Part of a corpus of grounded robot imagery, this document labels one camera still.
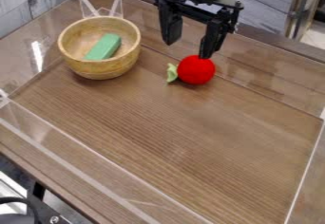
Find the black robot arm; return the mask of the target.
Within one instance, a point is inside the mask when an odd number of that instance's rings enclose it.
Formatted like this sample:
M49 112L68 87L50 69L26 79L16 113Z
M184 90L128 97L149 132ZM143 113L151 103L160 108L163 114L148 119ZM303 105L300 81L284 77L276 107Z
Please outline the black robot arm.
M205 25L197 56L209 59L234 33L243 5L238 0L155 0L159 11L161 40L171 46L181 37L183 17Z

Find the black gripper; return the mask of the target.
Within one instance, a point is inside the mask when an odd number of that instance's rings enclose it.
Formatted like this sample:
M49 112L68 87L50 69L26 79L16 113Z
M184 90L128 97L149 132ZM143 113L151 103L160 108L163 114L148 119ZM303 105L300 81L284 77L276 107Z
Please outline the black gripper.
M168 46L181 36L183 16L200 23L211 20L199 47L199 58L209 59L221 47L227 25L230 32L235 30L242 3L238 0L155 0L155 5L159 8L161 39Z

